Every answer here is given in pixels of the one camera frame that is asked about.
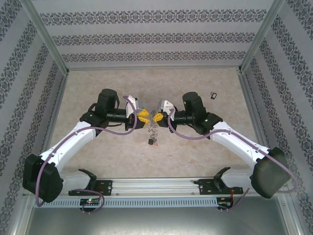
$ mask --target gray metal panel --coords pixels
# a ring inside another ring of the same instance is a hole
[[[57,198],[45,203],[42,208],[78,208],[80,198]],[[105,208],[172,208],[172,207],[217,207],[216,197],[199,198],[106,198]],[[86,205],[85,208],[98,206]]]
[[[234,211],[215,208],[104,208],[85,215],[78,209],[34,208],[26,234],[285,235],[277,199],[245,198]]]

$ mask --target black end cap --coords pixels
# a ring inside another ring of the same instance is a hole
[[[117,92],[112,89],[103,89],[98,96],[94,112],[103,117],[108,110],[115,108],[116,102],[119,105]]]
[[[288,168],[285,154],[281,149],[275,147],[268,154]],[[264,157],[254,166],[251,184],[258,194],[270,199],[290,178],[285,170]]]
[[[33,194],[35,194],[37,177],[43,163],[44,160],[34,154],[29,155],[25,160],[22,185]],[[47,164],[39,184],[39,197],[45,202],[52,202],[62,191],[62,181],[58,169],[53,164]]]
[[[202,119],[206,115],[201,97],[196,92],[188,92],[182,96],[185,111],[194,114],[196,119]]]

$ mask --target small black object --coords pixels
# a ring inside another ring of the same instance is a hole
[[[149,144],[149,145],[153,145],[153,144],[154,144],[153,139],[149,139],[149,140],[148,140],[148,144]]]
[[[215,92],[211,92],[211,99],[215,99],[217,94]]]
[[[288,168],[285,154],[281,149],[275,147],[268,154]],[[271,198],[291,177],[279,165],[264,157],[257,159],[250,178],[258,194],[264,198]]]
[[[112,180],[96,180],[94,183],[93,191],[101,193],[103,196],[111,196]],[[69,191],[69,196],[98,196],[96,193],[82,192],[82,191]]]

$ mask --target black mounting bracket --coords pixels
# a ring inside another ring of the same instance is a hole
[[[101,193],[103,196],[111,196],[112,192],[112,180],[96,180],[95,181],[95,188],[92,189],[93,191]],[[81,191],[69,191],[69,196],[98,196],[96,193],[89,193],[89,192],[81,192]]]
[[[231,190],[233,190],[233,194],[243,194],[243,188],[228,188],[222,181],[222,175],[229,169],[230,167],[224,167],[213,179],[199,179],[194,181],[194,184],[199,185],[200,195],[231,194]]]
[[[222,190],[219,190],[215,184],[214,179],[200,179],[194,181],[195,184],[199,185],[200,195],[221,195],[221,194],[231,194],[231,188],[224,187]],[[234,187],[233,194],[243,194],[243,188]]]

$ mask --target table surface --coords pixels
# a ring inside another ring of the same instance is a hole
[[[255,134],[235,69],[112,70],[71,71],[54,129],[51,146],[62,139],[79,121],[104,88],[116,90],[120,107],[122,96],[132,95],[150,112],[167,99],[179,110],[182,96],[197,92],[208,112],[215,113],[241,134],[255,141]],[[211,92],[217,94],[210,99]],[[124,132],[124,127],[112,128]],[[148,129],[128,136],[102,132],[68,162],[64,170],[84,168],[98,178],[207,177],[220,169],[248,168],[247,164],[224,146],[208,139],[189,141],[157,128],[156,145],[148,145]],[[187,126],[178,131],[198,136]]]

